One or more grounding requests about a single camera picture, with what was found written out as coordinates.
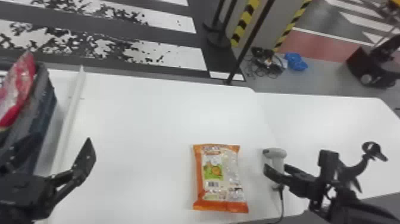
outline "hazard stripe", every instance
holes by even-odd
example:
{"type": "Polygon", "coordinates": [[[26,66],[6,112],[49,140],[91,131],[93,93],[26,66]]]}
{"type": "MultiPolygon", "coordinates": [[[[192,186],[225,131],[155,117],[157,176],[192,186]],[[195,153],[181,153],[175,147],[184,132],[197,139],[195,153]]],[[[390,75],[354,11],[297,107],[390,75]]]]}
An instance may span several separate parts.
{"type": "Polygon", "coordinates": [[[239,23],[237,24],[237,27],[235,31],[233,32],[232,38],[230,40],[230,43],[232,46],[238,46],[241,37],[245,34],[246,32],[246,27],[248,24],[251,22],[253,14],[255,10],[257,10],[258,6],[260,5],[260,0],[249,0],[246,8],[240,17],[239,23]]]}
{"type": "Polygon", "coordinates": [[[303,4],[301,5],[300,9],[296,11],[295,15],[293,16],[292,21],[286,26],[285,31],[283,31],[282,35],[278,38],[273,48],[274,52],[279,50],[279,47],[282,46],[283,41],[287,38],[290,31],[292,31],[293,27],[295,26],[296,22],[300,19],[300,17],[304,14],[305,9],[309,6],[312,0],[304,0],[303,4]]]}

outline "robotic arm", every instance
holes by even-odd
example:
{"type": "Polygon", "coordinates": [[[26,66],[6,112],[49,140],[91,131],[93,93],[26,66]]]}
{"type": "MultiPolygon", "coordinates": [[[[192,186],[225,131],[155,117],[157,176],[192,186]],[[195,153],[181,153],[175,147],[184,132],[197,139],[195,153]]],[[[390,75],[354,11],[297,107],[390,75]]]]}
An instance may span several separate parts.
{"type": "Polygon", "coordinates": [[[388,211],[361,202],[350,189],[351,183],[358,183],[356,177],[365,170],[370,159],[388,160],[381,153],[377,143],[366,142],[362,148],[365,154],[353,167],[346,167],[339,160],[338,153],[321,150],[318,159],[320,166],[318,177],[288,164],[285,164],[285,172],[289,175],[284,175],[267,164],[264,165],[264,175],[276,183],[288,186],[290,192],[297,197],[309,199],[309,210],[330,223],[400,224],[400,221],[388,211]],[[332,188],[336,191],[336,196],[330,198],[328,192],[332,188]],[[330,200],[328,206],[323,206],[324,198],[330,200]]]}
{"type": "Polygon", "coordinates": [[[0,223],[32,224],[49,217],[54,207],[89,176],[96,154],[88,138],[71,169],[48,177],[18,173],[40,134],[31,134],[6,150],[0,158],[0,223]]]}

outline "black crate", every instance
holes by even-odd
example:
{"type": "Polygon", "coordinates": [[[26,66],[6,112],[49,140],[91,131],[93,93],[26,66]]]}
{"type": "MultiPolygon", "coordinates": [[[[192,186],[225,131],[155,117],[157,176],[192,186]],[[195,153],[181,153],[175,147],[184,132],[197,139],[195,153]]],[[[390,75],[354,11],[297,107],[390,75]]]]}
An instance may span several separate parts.
{"type": "MultiPolygon", "coordinates": [[[[1,60],[0,70],[9,70],[13,62],[1,60]]],[[[57,99],[49,79],[49,72],[43,63],[36,63],[36,77],[26,103],[12,126],[0,134],[0,157],[12,144],[30,133],[39,132],[44,140],[56,104],[57,99]]],[[[32,148],[30,158],[18,171],[33,173],[42,144],[43,142],[37,148],[32,148]]]]}

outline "black cable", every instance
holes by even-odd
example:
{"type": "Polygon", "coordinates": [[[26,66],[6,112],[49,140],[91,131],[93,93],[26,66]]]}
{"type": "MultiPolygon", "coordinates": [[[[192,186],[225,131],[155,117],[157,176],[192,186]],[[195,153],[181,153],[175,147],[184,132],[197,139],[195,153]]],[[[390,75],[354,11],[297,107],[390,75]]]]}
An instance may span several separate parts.
{"type": "Polygon", "coordinates": [[[283,185],[279,185],[278,186],[279,198],[280,198],[280,203],[281,203],[281,206],[282,206],[282,213],[280,214],[280,217],[276,222],[269,222],[267,224],[278,224],[283,220],[283,216],[285,215],[285,205],[283,203],[283,188],[284,188],[283,185]]]}
{"type": "Polygon", "coordinates": [[[281,59],[276,55],[274,56],[278,59],[281,66],[277,65],[275,62],[272,62],[270,66],[266,66],[263,61],[260,61],[265,60],[265,58],[259,58],[255,56],[250,59],[245,58],[245,61],[248,62],[247,66],[245,67],[245,73],[248,77],[253,77],[254,79],[256,76],[267,76],[270,79],[277,79],[283,73],[284,69],[281,59]]]}

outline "red floor stripe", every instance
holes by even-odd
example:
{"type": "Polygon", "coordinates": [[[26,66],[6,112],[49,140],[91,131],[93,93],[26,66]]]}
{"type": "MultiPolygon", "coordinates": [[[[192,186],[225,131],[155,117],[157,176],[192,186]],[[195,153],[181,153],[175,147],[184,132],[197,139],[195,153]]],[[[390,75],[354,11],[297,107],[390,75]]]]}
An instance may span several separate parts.
{"type": "Polygon", "coordinates": [[[279,52],[296,52],[307,58],[344,62],[359,46],[356,43],[293,30],[279,52]]]}

